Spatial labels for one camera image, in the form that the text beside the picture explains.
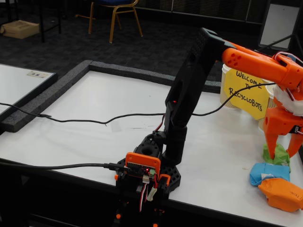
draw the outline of blue chair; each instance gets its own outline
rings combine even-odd
[[[91,8],[90,8],[90,18],[89,18],[89,36],[92,33],[92,26],[93,26],[93,14],[94,14],[94,5],[98,4],[101,6],[105,6],[105,7],[112,7],[114,8],[113,11],[113,17],[112,17],[112,25],[111,25],[111,29],[110,29],[110,37],[109,37],[109,42],[112,43],[113,42],[113,36],[114,36],[114,28],[115,28],[115,18],[117,18],[118,24],[119,24],[119,28],[121,30],[121,23],[118,17],[119,13],[129,13],[129,12],[134,12],[134,15],[136,17],[137,20],[137,24],[138,24],[138,28],[139,28],[139,33],[141,36],[143,36],[142,34],[142,30],[141,30],[141,26],[139,23],[139,19],[138,19],[138,15],[137,15],[137,11],[135,9],[135,5],[138,3],[139,0],[135,0],[132,3],[132,0],[95,0],[92,1],[91,3]],[[119,8],[132,8],[131,10],[127,10],[127,11],[119,11],[117,12],[117,10]]]

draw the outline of sign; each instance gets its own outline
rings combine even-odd
[[[260,78],[231,69],[226,73],[224,92],[230,97],[241,88],[263,83]],[[259,120],[265,117],[268,99],[269,94],[265,86],[259,86],[237,93],[231,98],[231,103]]]

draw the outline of green plastic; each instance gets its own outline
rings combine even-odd
[[[155,175],[156,171],[154,169],[150,169],[150,177],[153,178]]]
[[[263,158],[267,163],[280,165],[280,166],[289,166],[290,169],[290,157],[287,151],[281,144],[276,144],[275,158],[271,159],[268,151],[267,144],[263,144]]]

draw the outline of blue object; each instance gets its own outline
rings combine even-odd
[[[108,6],[118,6],[131,4],[132,0],[96,0],[96,3]]]
[[[295,62],[296,58],[292,54],[289,54],[288,57],[291,58]]]
[[[269,163],[256,163],[250,171],[250,183],[258,186],[269,178],[283,178],[290,181],[289,166],[278,166]]]

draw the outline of robotic arm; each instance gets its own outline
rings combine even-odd
[[[134,152],[127,153],[119,162],[127,167],[126,172],[118,171],[115,176],[122,194],[137,191],[141,194],[142,204],[142,188],[145,189],[150,181],[158,187],[158,201],[167,199],[169,193],[180,185],[181,175],[176,165],[182,160],[187,123],[216,61],[277,83],[274,99],[277,107],[267,109],[264,120],[269,153],[274,158],[278,135],[288,133],[293,133],[287,150],[290,157],[298,151],[303,142],[302,66],[281,54],[270,58],[232,44],[215,32],[201,28],[165,100],[164,131],[154,131],[145,137]]]

